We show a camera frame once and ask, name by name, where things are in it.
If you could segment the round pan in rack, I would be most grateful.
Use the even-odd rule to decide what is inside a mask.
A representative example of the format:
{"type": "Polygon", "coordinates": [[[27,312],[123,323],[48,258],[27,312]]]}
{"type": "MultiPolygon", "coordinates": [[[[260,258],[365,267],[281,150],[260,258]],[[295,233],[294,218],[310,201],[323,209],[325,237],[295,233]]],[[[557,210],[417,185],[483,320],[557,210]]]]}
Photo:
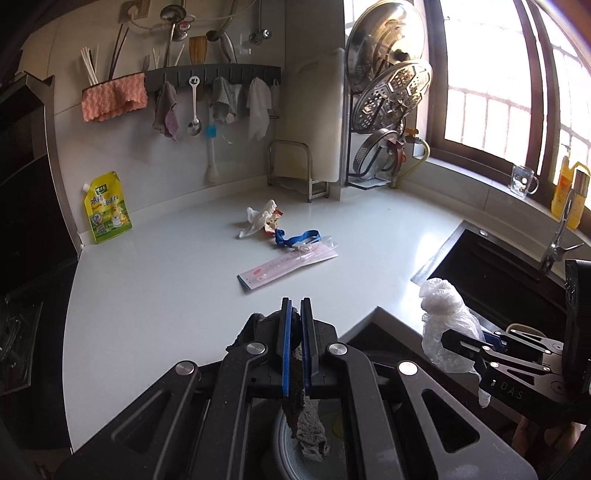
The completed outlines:
{"type": "Polygon", "coordinates": [[[402,133],[382,128],[363,142],[353,159],[353,176],[360,180],[372,180],[380,174],[397,174],[406,161],[402,133]]]}

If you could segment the hanging metal ladle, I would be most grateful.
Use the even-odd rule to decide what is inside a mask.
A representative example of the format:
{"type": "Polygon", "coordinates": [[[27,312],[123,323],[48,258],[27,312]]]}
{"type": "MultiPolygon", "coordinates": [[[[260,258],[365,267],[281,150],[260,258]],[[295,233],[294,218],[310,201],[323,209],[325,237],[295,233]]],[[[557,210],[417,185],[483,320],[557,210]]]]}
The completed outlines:
{"type": "Polygon", "coordinates": [[[191,107],[192,107],[192,118],[187,125],[187,133],[189,136],[197,136],[202,129],[200,119],[198,118],[197,113],[197,89],[200,84],[200,79],[198,76],[191,76],[188,80],[188,84],[191,88],[191,107]]]}

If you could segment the blue perforated trash bin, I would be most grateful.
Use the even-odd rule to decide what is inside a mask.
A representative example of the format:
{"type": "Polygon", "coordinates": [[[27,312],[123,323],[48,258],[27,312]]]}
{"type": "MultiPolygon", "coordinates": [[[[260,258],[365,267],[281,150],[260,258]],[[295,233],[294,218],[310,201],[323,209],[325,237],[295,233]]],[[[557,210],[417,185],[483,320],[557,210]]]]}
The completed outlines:
{"type": "Polygon", "coordinates": [[[273,454],[280,479],[347,479],[341,403],[311,400],[298,418],[295,434],[280,410],[273,454]]]}

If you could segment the yellow green refill pouch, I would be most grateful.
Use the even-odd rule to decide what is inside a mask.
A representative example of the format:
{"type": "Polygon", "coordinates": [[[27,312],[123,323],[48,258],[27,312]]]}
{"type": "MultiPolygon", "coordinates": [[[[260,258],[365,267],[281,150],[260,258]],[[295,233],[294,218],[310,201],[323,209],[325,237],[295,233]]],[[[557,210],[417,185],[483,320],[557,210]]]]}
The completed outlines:
{"type": "Polygon", "coordinates": [[[95,243],[114,238],[132,228],[121,181],[107,172],[83,186],[84,209],[95,243]]]}

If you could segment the pink white package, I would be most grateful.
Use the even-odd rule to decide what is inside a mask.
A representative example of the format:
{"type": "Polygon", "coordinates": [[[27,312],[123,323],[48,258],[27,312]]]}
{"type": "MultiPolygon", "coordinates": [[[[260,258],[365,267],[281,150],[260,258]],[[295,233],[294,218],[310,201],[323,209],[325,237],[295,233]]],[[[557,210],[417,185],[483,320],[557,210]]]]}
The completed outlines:
{"type": "Polygon", "coordinates": [[[238,282],[249,291],[256,290],[317,263],[335,259],[339,253],[334,246],[318,242],[277,257],[250,270],[238,274],[238,282]]]}

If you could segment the clear glass mug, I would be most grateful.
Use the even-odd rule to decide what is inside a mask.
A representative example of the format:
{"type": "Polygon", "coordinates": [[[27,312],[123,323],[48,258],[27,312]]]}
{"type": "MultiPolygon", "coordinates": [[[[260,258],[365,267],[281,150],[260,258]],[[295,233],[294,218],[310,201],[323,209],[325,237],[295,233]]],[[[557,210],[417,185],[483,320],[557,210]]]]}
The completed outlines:
{"type": "Polygon", "coordinates": [[[539,188],[539,179],[531,168],[514,165],[508,187],[516,196],[526,198],[537,192],[539,188]]]}

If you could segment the large steel pot lid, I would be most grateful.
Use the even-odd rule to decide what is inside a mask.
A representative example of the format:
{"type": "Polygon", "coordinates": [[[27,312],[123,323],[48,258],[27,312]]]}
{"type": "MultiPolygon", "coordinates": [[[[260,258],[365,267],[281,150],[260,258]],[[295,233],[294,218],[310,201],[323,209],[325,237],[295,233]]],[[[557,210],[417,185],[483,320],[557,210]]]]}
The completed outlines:
{"type": "Polygon", "coordinates": [[[346,41],[346,77],[353,94],[394,65],[420,59],[426,22],[409,1],[379,1],[353,24],[346,41]]]}

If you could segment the yellow bottle on sill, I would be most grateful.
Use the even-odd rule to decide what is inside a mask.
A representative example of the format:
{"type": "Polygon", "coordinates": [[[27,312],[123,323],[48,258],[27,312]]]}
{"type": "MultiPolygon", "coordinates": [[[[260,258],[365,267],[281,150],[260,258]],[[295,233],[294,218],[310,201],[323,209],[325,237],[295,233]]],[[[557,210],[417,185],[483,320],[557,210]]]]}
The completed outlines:
{"type": "Polygon", "coordinates": [[[570,155],[563,157],[558,184],[551,201],[552,215],[560,219],[567,205],[570,210],[567,213],[566,226],[576,230],[583,216],[585,201],[590,186],[590,170],[584,164],[577,162],[570,166],[570,155]]]}

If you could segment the metal steamer plate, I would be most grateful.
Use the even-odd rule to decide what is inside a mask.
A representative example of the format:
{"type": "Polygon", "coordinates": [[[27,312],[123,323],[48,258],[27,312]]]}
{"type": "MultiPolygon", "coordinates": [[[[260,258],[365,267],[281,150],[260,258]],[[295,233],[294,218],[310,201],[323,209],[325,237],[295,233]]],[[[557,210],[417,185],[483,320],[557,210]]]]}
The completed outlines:
{"type": "Polygon", "coordinates": [[[405,61],[381,73],[353,108],[352,129],[368,134],[398,127],[428,92],[433,70],[424,61],[405,61]]]}

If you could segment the white tissue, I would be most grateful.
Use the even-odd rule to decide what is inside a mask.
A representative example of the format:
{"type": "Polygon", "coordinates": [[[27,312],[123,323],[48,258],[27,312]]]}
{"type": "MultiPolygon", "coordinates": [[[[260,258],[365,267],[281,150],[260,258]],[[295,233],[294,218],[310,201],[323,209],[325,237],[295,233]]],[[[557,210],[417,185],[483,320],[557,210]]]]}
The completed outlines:
{"type": "Polygon", "coordinates": [[[246,238],[263,231],[263,225],[266,223],[266,218],[270,213],[277,208],[276,202],[273,200],[267,201],[262,210],[254,210],[252,207],[246,209],[246,222],[249,226],[243,228],[238,233],[238,238],[246,238]]]}

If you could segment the red white snack wrapper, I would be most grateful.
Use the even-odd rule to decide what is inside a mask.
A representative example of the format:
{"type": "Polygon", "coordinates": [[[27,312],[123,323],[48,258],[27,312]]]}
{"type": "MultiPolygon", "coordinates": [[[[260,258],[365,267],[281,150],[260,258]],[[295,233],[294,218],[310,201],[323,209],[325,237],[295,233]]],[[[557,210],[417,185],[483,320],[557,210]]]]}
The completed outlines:
{"type": "Polygon", "coordinates": [[[269,217],[266,218],[266,223],[263,225],[263,231],[267,235],[274,235],[274,232],[278,228],[280,228],[280,218],[283,216],[283,212],[279,209],[274,209],[273,212],[270,213],[269,217]]]}

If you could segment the grey purple hanging cloth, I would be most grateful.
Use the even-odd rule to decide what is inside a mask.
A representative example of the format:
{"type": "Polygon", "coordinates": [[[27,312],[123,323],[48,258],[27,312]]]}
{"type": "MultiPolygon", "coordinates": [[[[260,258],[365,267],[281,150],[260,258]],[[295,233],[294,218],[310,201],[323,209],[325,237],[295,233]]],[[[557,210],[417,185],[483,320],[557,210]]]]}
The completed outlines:
{"type": "Polygon", "coordinates": [[[165,81],[156,97],[152,128],[172,140],[176,140],[178,132],[178,122],[174,112],[176,103],[176,90],[165,81]]]}

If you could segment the white cutting board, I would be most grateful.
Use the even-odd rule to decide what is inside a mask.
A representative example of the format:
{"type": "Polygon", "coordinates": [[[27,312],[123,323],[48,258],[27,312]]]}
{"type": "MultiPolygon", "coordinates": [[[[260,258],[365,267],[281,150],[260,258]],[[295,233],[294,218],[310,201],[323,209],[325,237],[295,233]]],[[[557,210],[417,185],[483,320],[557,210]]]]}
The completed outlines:
{"type": "MultiPolygon", "coordinates": [[[[314,175],[334,183],[341,169],[342,120],[345,101],[345,51],[337,48],[287,70],[280,93],[276,139],[307,143],[314,157],[314,175]]],[[[276,148],[276,173],[283,152],[276,148]]]]}

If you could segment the metal sink faucet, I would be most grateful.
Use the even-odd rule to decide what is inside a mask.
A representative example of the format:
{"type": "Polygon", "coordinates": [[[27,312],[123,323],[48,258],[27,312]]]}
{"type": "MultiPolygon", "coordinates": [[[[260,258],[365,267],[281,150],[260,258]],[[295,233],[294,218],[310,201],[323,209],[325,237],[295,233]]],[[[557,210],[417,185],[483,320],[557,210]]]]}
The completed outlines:
{"type": "Polygon", "coordinates": [[[583,246],[582,243],[572,245],[569,247],[565,247],[561,244],[562,238],[566,233],[568,227],[566,226],[567,221],[567,213],[570,210],[570,205],[567,205],[564,209],[564,213],[562,217],[559,219],[557,230],[555,231],[552,240],[548,247],[546,248],[544,255],[539,264],[539,270],[547,274],[552,270],[552,267],[555,263],[561,262],[566,259],[568,253],[581,248],[583,246]]]}

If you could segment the blue white bottle brush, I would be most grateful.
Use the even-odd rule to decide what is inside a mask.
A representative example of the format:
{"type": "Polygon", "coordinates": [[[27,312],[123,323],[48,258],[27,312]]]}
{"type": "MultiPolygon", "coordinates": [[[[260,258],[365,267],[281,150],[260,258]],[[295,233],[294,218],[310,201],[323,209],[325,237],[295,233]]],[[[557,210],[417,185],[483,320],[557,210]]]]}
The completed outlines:
{"type": "Polygon", "coordinates": [[[205,130],[207,139],[207,167],[205,177],[209,184],[217,184],[219,182],[219,173],[215,162],[214,140],[216,138],[216,127],[214,124],[209,124],[205,130]]]}

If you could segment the black kitchen sink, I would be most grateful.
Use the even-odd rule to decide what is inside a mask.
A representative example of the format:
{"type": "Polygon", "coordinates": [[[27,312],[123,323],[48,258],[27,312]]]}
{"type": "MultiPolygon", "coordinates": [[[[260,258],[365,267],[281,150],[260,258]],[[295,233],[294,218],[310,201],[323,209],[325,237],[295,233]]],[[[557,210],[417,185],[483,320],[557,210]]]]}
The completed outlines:
{"type": "Polygon", "coordinates": [[[488,329],[520,323],[564,339],[564,280],[472,223],[462,222],[412,282],[421,286],[431,278],[449,281],[488,329]]]}

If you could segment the black dish rack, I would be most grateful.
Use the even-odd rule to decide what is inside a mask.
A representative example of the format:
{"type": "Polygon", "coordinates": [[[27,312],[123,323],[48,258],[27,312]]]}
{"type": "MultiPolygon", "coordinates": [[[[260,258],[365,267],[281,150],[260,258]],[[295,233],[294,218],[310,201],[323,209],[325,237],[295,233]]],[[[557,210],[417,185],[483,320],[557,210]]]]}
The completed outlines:
{"type": "Polygon", "coordinates": [[[353,109],[353,121],[358,124],[353,131],[363,136],[363,142],[349,160],[346,183],[362,190],[385,185],[396,188],[429,158],[429,143],[406,126],[408,115],[423,97],[421,88],[388,82],[363,91],[353,109]],[[417,166],[403,171],[408,145],[420,145],[423,152],[415,159],[417,166]]]}

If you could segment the pink sponge cloth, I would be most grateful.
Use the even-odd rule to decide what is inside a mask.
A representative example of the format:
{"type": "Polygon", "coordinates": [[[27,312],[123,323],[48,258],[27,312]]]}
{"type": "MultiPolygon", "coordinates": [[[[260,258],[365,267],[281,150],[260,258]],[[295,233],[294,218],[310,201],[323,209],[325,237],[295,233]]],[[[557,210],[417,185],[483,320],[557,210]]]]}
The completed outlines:
{"type": "Polygon", "coordinates": [[[82,92],[81,110],[85,122],[103,122],[146,108],[148,96],[143,72],[89,87],[82,92]]]}

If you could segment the white hanging cloth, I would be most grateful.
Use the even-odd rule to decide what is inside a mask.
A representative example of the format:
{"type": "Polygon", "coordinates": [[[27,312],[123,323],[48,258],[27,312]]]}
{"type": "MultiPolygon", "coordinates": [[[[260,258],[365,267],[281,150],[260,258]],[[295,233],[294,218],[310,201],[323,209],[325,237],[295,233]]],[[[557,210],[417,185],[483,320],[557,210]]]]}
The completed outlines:
{"type": "Polygon", "coordinates": [[[249,109],[249,139],[261,140],[270,125],[269,111],[273,107],[270,87],[259,77],[249,84],[246,107],[249,109]]]}

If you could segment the clear plastic bag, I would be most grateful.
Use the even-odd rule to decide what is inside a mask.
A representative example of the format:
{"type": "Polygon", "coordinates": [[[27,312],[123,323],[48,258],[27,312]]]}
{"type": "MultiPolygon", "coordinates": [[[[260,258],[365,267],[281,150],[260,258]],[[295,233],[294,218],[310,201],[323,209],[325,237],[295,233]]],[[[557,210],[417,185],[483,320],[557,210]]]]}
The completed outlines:
{"type": "Polygon", "coordinates": [[[424,311],[422,348],[425,355],[445,373],[471,373],[481,380],[473,360],[447,350],[442,343],[442,336],[448,330],[485,340],[479,321],[469,311],[458,290],[448,280],[431,278],[421,286],[419,296],[424,311]]]}

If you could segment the dark grey rag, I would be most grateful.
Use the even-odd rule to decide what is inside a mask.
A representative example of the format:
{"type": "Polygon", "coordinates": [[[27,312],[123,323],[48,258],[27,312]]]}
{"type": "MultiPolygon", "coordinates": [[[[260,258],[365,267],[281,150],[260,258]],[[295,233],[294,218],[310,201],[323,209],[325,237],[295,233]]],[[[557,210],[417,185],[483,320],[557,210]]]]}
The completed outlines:
{"type": "MultiPolygon", "coordinates": [[[[245,322],[235,341],[225,347],[231,352],[239,346],[256,339],[256,331],[264,325],[274,326],[280,318],[280,311],[269,316],[262,313],[252,313],[245,322]]],[[[287,425],[291,429],[291,437],[297,439],[304,458],[315,462],[322,462],[331,452],[329,440],[325,433],[325,426],[318,416],[318,399],[311,399],[304,394],[303,349],[301,349],[301,333],[291,331],[290,352],[290,395],[281,400],[281,408],[286,415],[287,425]]]]}

